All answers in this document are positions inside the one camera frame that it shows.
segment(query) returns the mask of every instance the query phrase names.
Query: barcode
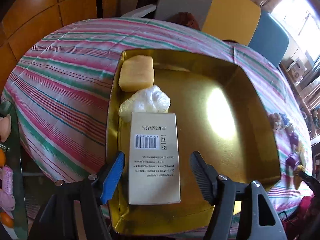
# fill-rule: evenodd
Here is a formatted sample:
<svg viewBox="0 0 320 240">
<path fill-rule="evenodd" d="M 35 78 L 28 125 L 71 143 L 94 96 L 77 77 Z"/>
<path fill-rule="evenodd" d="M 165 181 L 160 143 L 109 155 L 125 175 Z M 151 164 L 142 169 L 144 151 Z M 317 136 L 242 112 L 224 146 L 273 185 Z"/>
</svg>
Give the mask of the barcode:
<svg viewBox="0 0 320 240">
<path fill-rule="evenodd" d="M 159 149 L 158 135 L 136 134 L 136 149 Z"/>
</svg>

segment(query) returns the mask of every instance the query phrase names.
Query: cable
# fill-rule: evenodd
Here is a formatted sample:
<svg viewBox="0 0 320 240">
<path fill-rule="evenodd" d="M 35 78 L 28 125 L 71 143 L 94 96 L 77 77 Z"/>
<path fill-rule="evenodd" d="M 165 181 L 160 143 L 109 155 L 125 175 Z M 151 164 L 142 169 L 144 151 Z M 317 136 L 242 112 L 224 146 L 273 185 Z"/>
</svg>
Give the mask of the cable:
<svg viewBox="0 0 320 240">
<path fill-rule="evenodd" d="M 280 216 L 280 214 L 282 214 L 282 213 L 285 214 L 285 216 L 286 216 L 287 220 L 289 221 L 289 223 L 294 226 L 294 224 L 290 221 L 290 219 L 288 218 L 288 215 L 287 215 L 287 213 L 286 213 L 285 211 L 280 212 L 280 213 L 278 214 L 278 216 Z"/>
</svg>

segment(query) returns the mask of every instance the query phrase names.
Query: round table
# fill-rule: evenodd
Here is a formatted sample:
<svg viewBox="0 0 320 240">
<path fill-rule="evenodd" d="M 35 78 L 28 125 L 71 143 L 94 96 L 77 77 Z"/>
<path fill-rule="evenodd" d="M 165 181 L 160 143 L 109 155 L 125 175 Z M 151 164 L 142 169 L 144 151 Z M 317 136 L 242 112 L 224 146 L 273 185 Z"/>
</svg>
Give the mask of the round table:
<svg viewBox="0 0 320 240">
<path fill-rule="evenodd" d="M 173 23 L 110 18 L 77 22 L 49 34 L 21 58 L 6 83 L 2 101 L 16 106 L 21 143 L 49 178 L 79 181 L 103 165 L 114 72 L 121 52 L 134 48 L 186 50 L 239 65 L 267 113 L 284 112 L 295 125 L 311 174 L 307 126 L 289 84 L 267 59 L 247 46 Z M 281 180 L 268 194 L 277 212 L 290 214 L 310 190 L 304 183 L 294 189 L 292 171 L 285 168 L 292 151 L 288 136 L 281 130 L 275 138 Z"/>
</svg>

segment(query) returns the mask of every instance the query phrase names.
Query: white object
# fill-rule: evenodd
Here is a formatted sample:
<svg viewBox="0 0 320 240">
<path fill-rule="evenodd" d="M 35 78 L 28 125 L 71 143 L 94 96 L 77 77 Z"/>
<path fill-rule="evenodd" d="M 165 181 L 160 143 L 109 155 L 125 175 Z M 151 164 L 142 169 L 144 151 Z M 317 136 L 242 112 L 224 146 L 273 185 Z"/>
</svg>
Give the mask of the white object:
<svg viewBox="0 0 320 240">
<path fill-rule="evenodd" d="M 156 9 L 157 9 L 157 6 L 155 4 L 148 4 L 146 6 L 135 9 L 131 12 L 125 13 L 121 17 L 142 18 L 146 16 L 148 13 L 155 11 Z"/>
<path fill-rule="evenodd" d="M 320 136 L 314 137 L 311 139 L 311 146 L 314 146 L 320 142 Z"/>
<path fill-rule="evenodd" d="M 165 113 L 170 107 L 170 98 L 154 85 L 137 91 L 124 101 L 119 108 L 119 116 L 124 122 L 131 121 L 131 113 Z"/>
<path fill-rule="evenodd" d="M 16 232 L 14 231 L 13 228 L 9 228 L 6 225 L 2 224 L 4 229 L 7 231 L 8 235 L 11 237 L 12 240 L 18 239 Z"/>
<path fill-rule="evenodd" d="M 292 134 L 295 130 L 294 125 L 289 122 L 289 125 L 285 128 L 288 134 Z"/>
<path fill-rule="evenodd" d="M 296 83 L 302 81 L 302 75 L 305 73 L 307 68 L 304 66 L 303 62 L 297 58 L 287 69 L 287 72 L 290 72 L 291 76 Z"/>
<path fill-rule="evenodd" d="M 129 204 L 180 203 L 176 115 L 132 113 Z"/>
</svg>

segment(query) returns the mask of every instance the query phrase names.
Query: cardboard box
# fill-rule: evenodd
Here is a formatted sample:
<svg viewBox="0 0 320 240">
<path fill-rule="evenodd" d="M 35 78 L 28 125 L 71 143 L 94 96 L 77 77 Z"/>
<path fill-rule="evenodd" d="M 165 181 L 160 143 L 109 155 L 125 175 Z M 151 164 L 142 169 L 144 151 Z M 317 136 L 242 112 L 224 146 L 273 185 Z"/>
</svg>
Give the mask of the cardboard box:
<svg viewBox="0 0 320 240">
<path fill-rule="evenodd" d="M 129 204 L 180 202 L 176 115 L 132 113 Z"/>
</svg>

